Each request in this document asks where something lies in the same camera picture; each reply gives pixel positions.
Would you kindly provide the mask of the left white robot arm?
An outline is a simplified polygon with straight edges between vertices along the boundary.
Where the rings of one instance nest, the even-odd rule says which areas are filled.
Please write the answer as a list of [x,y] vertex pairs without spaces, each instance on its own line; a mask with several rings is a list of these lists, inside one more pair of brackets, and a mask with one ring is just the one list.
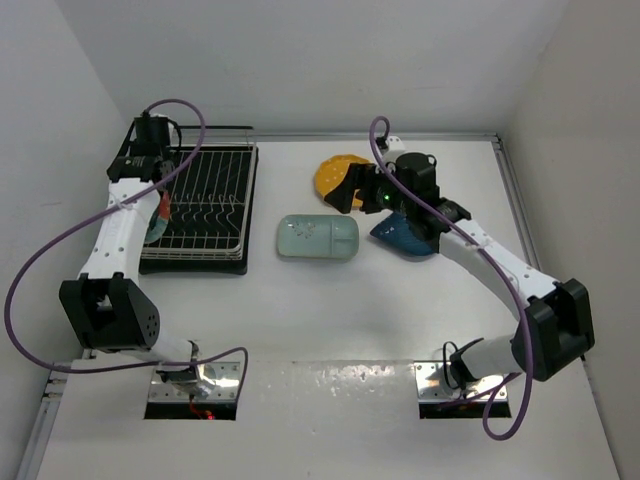
[[179,127],[148,113],[132,127],[107,170],[108,204],[115,211],[102,220],[78,278],[62,282],[59,298],[82,347],[155,361],[162,382],[203,400],[215,389],[214,370],[194,363],[194,342],[162,329],[158,309],[139,287],[143,246],[159,239],[168,224],[169,194],[152,186],[175,169],[171,136]]

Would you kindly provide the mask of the red blue floral plate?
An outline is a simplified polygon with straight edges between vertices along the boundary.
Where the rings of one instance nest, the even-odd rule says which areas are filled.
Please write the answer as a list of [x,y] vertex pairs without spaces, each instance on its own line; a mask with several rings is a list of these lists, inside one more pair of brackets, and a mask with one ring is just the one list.
[[169,193],[164,190],[161,192],[160,202],[156,210],[154,211],[147,228],[147,232],[144,239],[145,245],[153,244],[159,241],[170,221],[171,216],[171,202]]

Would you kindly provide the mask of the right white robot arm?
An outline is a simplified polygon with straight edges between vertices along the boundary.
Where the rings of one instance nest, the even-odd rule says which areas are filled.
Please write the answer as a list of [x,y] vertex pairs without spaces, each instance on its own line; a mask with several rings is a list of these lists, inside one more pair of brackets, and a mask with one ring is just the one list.
[[418,152],[383,167],[352,163],[324,200],[343,214],[359,199],[366,214],[400,215],[432,252],[464,268],[514,315],[514,334],[480,338],[451,355],[456,387],[490,375],[550,379],[595,345],[587,288],[534,269],[492,239],[465,208],[441,195],[436,165],[434,156]]

